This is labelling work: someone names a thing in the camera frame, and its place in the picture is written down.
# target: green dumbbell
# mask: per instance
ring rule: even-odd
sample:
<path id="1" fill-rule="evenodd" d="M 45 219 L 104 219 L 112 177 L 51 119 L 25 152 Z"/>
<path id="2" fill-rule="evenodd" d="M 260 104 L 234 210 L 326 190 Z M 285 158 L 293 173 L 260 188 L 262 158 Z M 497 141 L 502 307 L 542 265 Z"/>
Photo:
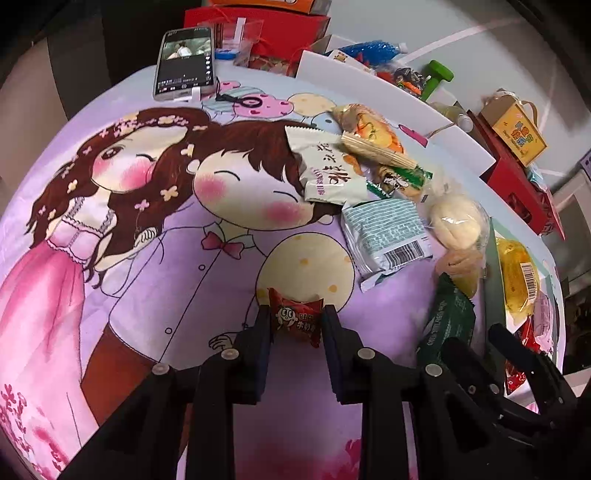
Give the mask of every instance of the green dumbbell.
<path id="1" fill-rule="evenodd" d="M 423 101 L 427 101 L 442 80 L 445 80 L 446 82 L 451 82 L 453 80 L 453 72 L 437 60 L 431 60 L 429 62 L 429 65 L 425 68 L 424 75 L 425 77 L 428 76 L 430 78 L 425 83 L 425 88 L 421 94 L 421 100 Z"/>

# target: paper bag handle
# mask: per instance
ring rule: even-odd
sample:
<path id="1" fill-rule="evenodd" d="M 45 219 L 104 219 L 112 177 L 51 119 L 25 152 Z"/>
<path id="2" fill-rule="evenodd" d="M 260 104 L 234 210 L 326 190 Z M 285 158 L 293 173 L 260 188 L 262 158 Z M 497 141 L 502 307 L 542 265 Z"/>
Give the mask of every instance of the paper bag handle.
<path id="1" fill-rule="evenodd" d="M 491 100 L 500 98 L 500 97 L 505 96 L 505 95 L 512 96 L 517 101 L 517 103 L 520 104 L 521 106 L 524 106 L 527 103 L 531 107 L 531 111 L 534 113 L 534 125 L 536 127 L 538 126 L 538 109 L 534 105 L 534 102 L 529 102 L 527 100 L 521 100 L 516 94 L 514 94 L 513 92 L 510 92 L 509 90 L 505 90 L 503 88 L 499 88 L 495 92 L 495 94 L 492 96 L 492 98 L 490 98 L 489 100 L 487 100 L 485 102 L 485 105 L 487 105 Z"/>
<path id="2" fill-rule="evenodd" d="M 518 100 L 521 105 L 529 105 L 531 107 L 531 111 L 534 113 L 534 125 L 538 126 L 538 109 L 534 105 L 534 102 L 528 102 L 527 100 Z"/>

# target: bow tie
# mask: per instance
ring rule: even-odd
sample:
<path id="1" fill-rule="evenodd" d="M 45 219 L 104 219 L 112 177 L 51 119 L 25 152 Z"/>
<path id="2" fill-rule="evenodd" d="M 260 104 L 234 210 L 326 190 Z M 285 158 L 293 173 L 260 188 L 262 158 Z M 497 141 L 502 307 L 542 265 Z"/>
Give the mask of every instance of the bow tie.
<path id="1" fill-rule="evenodd" d="M 240 254 L 244 250 L 244 244 L 242 242 L 223 242 L 213 232 L 207 232 L 205 238 L 201 240 L 201 246 L 204 250 L 223 250 L 236 260 L 240 260 Z"/>

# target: barcode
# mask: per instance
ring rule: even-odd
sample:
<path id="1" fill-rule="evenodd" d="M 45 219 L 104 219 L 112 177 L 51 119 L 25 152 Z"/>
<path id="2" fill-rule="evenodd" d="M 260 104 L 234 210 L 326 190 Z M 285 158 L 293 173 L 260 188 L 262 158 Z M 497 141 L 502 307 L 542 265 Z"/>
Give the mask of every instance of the barcode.
<path id="1" fill-rule="evenodd" d="M 401 265 L 407 264 L 411 260 L 416 258 L 424 258 L 425 254 L 423 249 L 417 241 L 403 245 L 401 247 L 390 250 L 384 254 L 386 260 L 388 260 L 390 269 L 400 267 Z"/>
<path id="2" fill-rule="evenodd" d="M 534 267 L 529 262 L 522 263 L 520 266 L 525 280 L 525 286 L 527 287 L 527 303 L 532 304 L 538 296 L 538 285 L 535 282 Z"/>

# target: phone screen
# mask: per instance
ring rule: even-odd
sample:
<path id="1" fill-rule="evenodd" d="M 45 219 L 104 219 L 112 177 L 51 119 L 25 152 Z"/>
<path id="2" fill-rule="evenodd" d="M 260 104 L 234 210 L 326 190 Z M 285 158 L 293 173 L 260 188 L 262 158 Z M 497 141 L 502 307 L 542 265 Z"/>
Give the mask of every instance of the phone screen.
<path id="1" fill-rule="evenodd" d="M 168 32 L 160 55 L 155 93 L 213 85 L 212 63 L 210 28 Z"/>

